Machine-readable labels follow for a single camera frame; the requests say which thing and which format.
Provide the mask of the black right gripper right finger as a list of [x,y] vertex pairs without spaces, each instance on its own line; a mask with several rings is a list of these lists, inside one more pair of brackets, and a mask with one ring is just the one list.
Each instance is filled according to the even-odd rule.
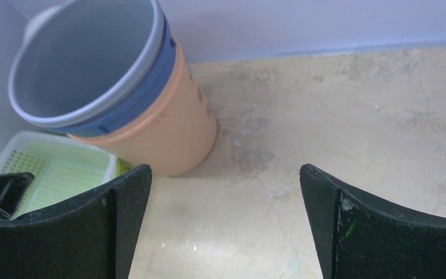
[[446,218],[349,185],[312,164],[301,193],[323,278],[446,278]]

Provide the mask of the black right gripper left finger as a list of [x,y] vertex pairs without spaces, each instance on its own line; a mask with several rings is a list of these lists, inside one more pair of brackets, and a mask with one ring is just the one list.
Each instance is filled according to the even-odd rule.
[[89,191],[0,220],[0,278],[128,278],[152,185],[142,164]]

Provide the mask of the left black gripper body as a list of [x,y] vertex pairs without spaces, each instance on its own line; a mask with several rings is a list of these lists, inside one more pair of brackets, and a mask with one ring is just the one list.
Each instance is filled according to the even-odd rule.
[[34,181],[31,173],[0,174],[0,220],[10,220]]

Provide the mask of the grey plastic bucket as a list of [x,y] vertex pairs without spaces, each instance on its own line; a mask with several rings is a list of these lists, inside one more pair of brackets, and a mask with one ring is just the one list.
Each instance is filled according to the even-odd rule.
[[161,47],[157,1],[70,1],[12,64],[8,96],[25,121],[75,125],[114,108],[143,80]]

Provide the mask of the blue plastic bucket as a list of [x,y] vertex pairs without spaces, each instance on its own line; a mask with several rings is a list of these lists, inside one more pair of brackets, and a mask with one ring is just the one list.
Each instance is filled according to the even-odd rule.
[[176,45],[177,43],[171,35],[170,24],[165,17],[161,47],[154,64],[148,74],[124,100],[106,113],[91,120],[48,130],[80,137],[97,137],[124,127],[145,112],[163,91],[174,68]]

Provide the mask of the orange printed plastic bucket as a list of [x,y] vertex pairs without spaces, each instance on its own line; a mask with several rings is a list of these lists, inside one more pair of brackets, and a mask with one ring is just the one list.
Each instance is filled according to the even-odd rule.
[[108,135],[69,137],[109,152],[129,167],[148,164],[162,176],[184,174],[199,165],[215,143],[217,120],[181,45],[175,49],[168,83],[145,112]]

